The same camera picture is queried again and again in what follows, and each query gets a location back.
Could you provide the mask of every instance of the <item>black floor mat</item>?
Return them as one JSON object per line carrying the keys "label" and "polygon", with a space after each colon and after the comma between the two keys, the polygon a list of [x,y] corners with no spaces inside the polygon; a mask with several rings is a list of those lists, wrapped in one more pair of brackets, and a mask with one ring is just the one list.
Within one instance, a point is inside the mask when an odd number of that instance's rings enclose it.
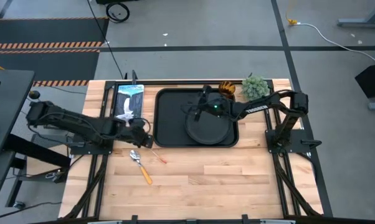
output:
{"label": "black floor mat", "polygon": [[[108,19],[98,21],[106,34]],[[93,18],[0,19],[1,49],[98,47],[103,41]]]}
{"label": "black floor mat", "polygon": [[50,86],[86,85],[95,76],[98,56],[98,50],[90,49],[9,50],[0,51],[0,66],[35,71],[34,80]]}

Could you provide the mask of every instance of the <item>wheel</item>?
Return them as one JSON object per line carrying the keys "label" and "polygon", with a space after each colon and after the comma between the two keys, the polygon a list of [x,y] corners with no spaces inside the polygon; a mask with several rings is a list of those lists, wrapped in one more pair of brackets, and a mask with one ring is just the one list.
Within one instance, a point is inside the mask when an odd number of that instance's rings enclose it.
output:
{"label": "wheel", "polygon": [[26,207],[26,205],[22,202],[15,201],[14,204],[13,204],[13,208],[17,208],[19,210],[21,210],[25,207]]}
{"label": "wheel", "polygon": [[106,14],[112,22],[121,23],[130,17],[130,10],[120,2],[112,2],[106,6]]}

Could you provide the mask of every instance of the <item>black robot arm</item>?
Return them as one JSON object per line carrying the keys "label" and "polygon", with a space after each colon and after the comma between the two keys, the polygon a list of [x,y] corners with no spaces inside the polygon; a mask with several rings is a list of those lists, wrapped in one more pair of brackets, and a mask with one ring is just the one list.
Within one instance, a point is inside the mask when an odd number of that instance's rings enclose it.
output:
{"label": "black robot arm", "polygon": [[[283,122],[276,127],[273,143],[282,147],[290,144],[291,130],[297,120],[308,113],[308,95],[291,90],[276,91],[268,96],[246,103],[234,102],[224,96],[215,100],[208,100],[212,88],[205,85],[199,94],[199,101],[194,108],[195,120],[198,121],[203,111],[226,118],[231,121],[238,121],[248,114],[256,113],[266,109],[278,109],[286,114]],[[290,97],[290,107],[287,108],[280,100]]]}
{"label": "black robot arm", "polygon": [[53,125],[81,136],[86,142],[103,146],[107,141],[118,140],[138,147],[151,148],[153,137],[143,129],[142,119],[126,122],[116,118],[93,118],[55,106],[49,101],[31,102],[26,116],[27,125]]}

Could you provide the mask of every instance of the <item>black desk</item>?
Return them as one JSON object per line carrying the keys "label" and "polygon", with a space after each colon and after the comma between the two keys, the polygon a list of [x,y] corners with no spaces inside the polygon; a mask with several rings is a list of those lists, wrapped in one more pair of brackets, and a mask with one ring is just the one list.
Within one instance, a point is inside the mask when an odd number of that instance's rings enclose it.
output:
{"label": "black desk", "polygon": [[[70,165],[68,157],[10,134],[33,79],[32,71],[0,70],[0,190],[10,167],[23,169],[25,166],[25,161],[15,159],[17,152],[61,167]],[[21,185],[21,180],[16,182],[18,187],[11,192],[13,200]]]}

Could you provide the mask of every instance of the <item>orange handle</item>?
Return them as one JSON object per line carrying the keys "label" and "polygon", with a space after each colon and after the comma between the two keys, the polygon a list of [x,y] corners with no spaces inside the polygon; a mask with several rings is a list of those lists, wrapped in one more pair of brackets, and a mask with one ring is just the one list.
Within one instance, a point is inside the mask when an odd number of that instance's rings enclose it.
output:
{"label": "orange handle", "polygon": [[141,166],[140,169],[142,170],[142,174],[144,175],[147,183],[152,184],[153,181],[151,180],[151,178],[150,178],[149,174],[147,173],[146,169],[143,166]]}

